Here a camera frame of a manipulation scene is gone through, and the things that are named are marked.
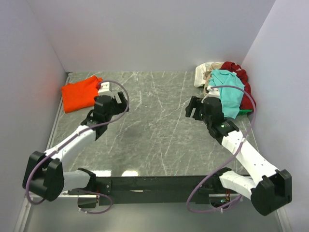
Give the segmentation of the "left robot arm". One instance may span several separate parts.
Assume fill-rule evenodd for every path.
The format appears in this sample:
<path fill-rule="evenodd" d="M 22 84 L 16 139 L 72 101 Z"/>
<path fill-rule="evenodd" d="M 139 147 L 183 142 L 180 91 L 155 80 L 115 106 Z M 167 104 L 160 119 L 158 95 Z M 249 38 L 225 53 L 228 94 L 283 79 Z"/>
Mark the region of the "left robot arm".
<path fill-rule="evenodd" d="M 64 167 L 107 130 L 114 122 L 113 116 L 121 118 L 129 110 L 128 93 L 117 94 L 95 97 L 94 108 L 70 136 L 44 152 L 30 155 L 22 183 L 26 193 L 32 192 L 51 202 L 67 190 L 97 191 L 97 177 L 92 171 L 79 168 L 65 172 Z"/>

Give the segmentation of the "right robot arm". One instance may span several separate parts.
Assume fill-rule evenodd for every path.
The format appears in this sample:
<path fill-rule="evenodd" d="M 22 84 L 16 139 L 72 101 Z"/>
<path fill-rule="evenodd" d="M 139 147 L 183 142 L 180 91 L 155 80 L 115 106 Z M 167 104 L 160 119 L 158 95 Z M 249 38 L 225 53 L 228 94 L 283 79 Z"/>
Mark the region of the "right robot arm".
<path fill-rule="evenodd" d="M 251 200 L 256 211 L 266 216 L 292 201 L 292 176 L 269 163 L 245 138 L 239 128 L 224 118 L 219 98 L 205 99 L 192 96 L 185 116 L 203 121 L 208 132 L 227 149 L 248 172 L 242 176 L 223 165 L 202 180 L 195 188 L 205 190 L 232 190 Z"/>

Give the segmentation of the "orange t shirt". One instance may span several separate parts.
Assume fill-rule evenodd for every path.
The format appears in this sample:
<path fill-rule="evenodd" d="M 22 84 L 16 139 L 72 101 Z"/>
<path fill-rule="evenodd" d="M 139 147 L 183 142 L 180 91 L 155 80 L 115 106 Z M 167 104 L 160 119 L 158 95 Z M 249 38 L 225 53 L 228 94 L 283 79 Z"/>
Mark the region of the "orange t shirt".
<path fill-rule="evenodd" d="M 92 107 L 94 98 L 98 96 L 99 83 L 102 78 L 95 75 L 74 84 L 67 84 L 61 88 L 63 108 L 65 113 L 71 113 L 83 108 Z"/>

